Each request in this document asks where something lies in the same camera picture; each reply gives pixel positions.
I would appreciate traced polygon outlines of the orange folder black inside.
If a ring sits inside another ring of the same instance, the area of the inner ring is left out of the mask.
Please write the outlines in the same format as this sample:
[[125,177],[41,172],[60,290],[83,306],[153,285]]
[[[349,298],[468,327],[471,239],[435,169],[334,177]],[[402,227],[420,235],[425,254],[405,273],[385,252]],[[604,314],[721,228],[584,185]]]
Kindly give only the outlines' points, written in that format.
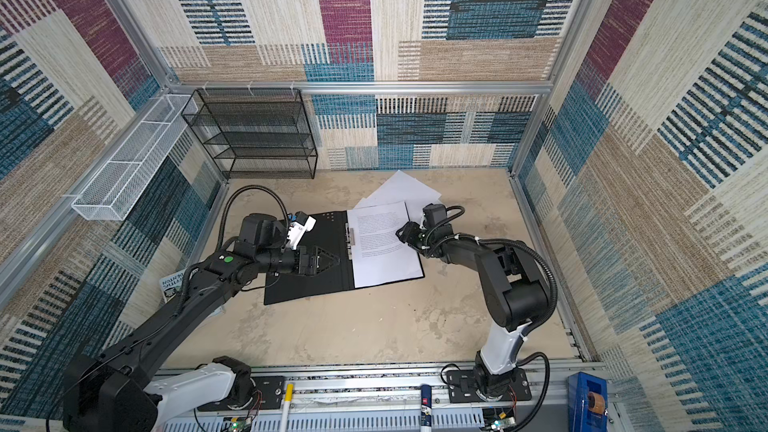
[[374,272],[364,269],[364,261],[353,259],[357,244],[349,227],[346,211],[314,214],[313,228],[304,233],[296,252],[298,265],[292,272],[270,272],[264,288],[263,304],[332,293],[378,287],[419,280],[424,269],[415,251],[394,241],[384,254],[374,256]]

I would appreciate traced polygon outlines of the printed paper sheet back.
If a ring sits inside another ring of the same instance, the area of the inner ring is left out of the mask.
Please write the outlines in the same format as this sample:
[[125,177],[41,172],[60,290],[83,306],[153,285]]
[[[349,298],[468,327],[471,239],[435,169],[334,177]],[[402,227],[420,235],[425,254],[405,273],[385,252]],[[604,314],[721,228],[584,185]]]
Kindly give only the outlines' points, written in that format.
[[347,219],[355,289],[424,277],[417,252],[396,235],[409,221],[404,202],[348,210]]

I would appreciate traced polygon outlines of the white paper sheet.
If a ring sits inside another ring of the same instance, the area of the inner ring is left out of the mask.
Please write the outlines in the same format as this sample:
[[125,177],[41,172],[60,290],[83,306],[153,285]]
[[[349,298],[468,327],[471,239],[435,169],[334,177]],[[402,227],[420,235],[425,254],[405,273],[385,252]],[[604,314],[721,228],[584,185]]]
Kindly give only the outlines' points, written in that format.
[[411,221],[423,221],[423,208],[440,202],[441,193],[414,177],[397,171],[368,197],[361,199],[355,209],[403,202]]

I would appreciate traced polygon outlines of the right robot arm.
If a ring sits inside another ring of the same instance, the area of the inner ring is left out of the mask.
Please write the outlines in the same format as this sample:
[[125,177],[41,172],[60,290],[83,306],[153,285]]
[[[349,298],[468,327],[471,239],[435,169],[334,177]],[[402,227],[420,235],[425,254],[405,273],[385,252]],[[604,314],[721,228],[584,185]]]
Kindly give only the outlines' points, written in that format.
[[472,377],[477,396],[496,401],[522,381],[524,367],[540,360],[544,379],[539,397],[523,418],[513,423],[497,418],[484,425],[483,431],[522,431],[541,410],[549,392],[552,367],[549,357],[540,351],[521,358],[519,353],[529,335],[554,314],[558,285],[545,259],[522,241],[482,239],[464,233],[449,233],[433,240],[430,231],[408,222],[395,232],[397,239],[424,258],[438,258],[460,265],[478,275],[492,327],[483,347],[476,353]]

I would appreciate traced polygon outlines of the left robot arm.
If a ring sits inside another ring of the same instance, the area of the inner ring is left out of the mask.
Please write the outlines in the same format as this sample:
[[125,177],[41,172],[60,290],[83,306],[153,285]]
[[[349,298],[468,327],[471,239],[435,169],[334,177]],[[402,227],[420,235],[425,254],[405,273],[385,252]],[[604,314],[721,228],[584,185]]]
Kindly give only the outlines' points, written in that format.
[[347,220],[338,212],[312,216],[246,216],[237,235],[220,236],[214,252],[190,265],[174,297],[115,345],[96,357],[79,355],[66,368],[63,391],[51,412],[67,431],[151,431],[202,405],[249,409],[256,400],[251,369],[227,356],[172,385],[154,376],[167,358],[215,310],[265,278],[320,278],[343,268],[348,258]]

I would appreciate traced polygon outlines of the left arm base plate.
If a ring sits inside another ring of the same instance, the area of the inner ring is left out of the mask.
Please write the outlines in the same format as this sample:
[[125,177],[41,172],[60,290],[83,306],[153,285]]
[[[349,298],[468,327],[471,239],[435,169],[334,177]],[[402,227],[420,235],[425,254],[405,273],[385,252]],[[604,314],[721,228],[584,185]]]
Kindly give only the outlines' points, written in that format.
[[231,393],[220,401],[197,408],[201,412],[277,410],[284,394],[284,376],[255,376],[236,379]]

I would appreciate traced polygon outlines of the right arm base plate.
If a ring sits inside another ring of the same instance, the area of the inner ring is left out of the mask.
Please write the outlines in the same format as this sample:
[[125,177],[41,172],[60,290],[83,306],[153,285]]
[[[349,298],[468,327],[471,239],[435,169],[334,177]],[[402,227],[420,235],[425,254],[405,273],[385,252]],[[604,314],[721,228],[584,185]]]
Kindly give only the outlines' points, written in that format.
[[454,403],[471,402],[512,402],[532,399],[530,381],[523,369],[517,368],[502,376],[501,382],[489,386],[482,392],[470,370],[450,368],[441,372],[441,380],[448,388],[449,401]]

